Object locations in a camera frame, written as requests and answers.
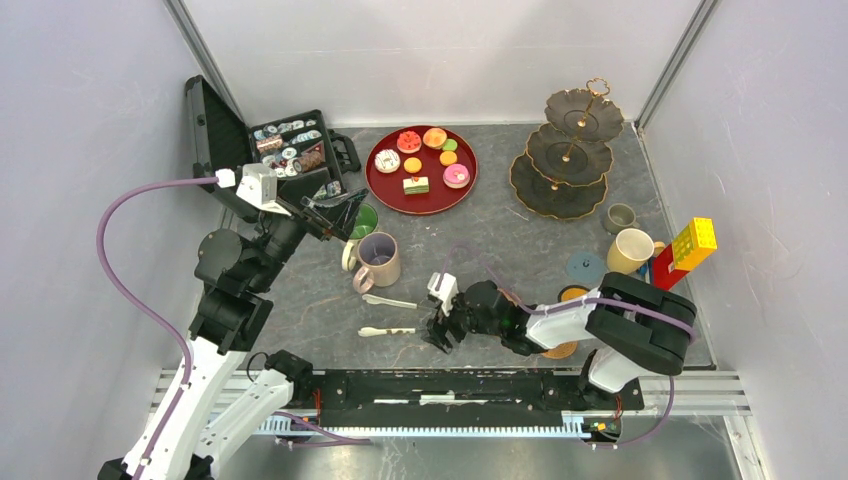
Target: lego brick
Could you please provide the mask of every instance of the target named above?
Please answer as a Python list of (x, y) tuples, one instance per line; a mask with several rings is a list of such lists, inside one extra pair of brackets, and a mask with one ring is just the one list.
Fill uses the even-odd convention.
[(694, 270), (718, 248), (712, 220), (693, 218), (671, 245), (675, 268)]
[(668, 291), (680, 279), (685, 277), (687, 273), (689, 273), (688, 270), (675, 267), (674, 248), (672, 245), (669, 245), (654, 259), (653, 269), (651, 270), (651, 282), (657, 288)]

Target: pink donut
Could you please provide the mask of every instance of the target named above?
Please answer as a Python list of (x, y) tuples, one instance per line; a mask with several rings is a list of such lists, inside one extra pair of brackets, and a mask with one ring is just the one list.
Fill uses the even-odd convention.
[(471, 175), (465, 165), (454, 163), (445, 169), (444, 181), (450, 188), (462, 188), (471, 181)]

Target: red block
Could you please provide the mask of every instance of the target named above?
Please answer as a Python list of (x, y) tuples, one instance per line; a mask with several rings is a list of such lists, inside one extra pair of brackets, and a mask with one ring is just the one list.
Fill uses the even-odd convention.
[(654, 260), (654, 268), (651, 270), (651, 281), (654, 286), (663, 290), (671, 290), (681, 278), (689, 273), (688, 270), (677, 270), (674, 268), (674, 251), (671, 245), (665, 247), (665, 250)]

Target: cup handle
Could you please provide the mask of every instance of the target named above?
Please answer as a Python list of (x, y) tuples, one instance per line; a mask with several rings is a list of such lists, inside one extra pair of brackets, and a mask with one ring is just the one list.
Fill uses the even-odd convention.
[(654, 242), (654, 255), (653, 256), (656, 257), (659, 254), (661, 254), (662, 251), (665, 250), (665, 247), (666, 247), (665, 242)]
[(345, 243), (345, 248), (342, 251), (342, 270), (345, 272), (353, 271), (353, 267), (356, 266), (356, 257), (353, 255), (353, 248), (356, 246), (356, 242), (348, 240)]
[(353, 276), (353, 289), (359, 293), (367, 293), (374, 286), (374, 274), (368, 267), (360, 267)]

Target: green cup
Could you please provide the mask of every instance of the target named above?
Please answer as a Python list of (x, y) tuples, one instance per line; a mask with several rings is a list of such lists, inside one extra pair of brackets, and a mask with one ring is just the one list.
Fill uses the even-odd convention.
[(356, 214), (356, 223), (353, 227), (353, 232), (350, 234), (351, 240), (362, 240), (365, 235), (377, 229), (377, 211), (374, 207), (363, 203), (359, 206), (359, 212)]

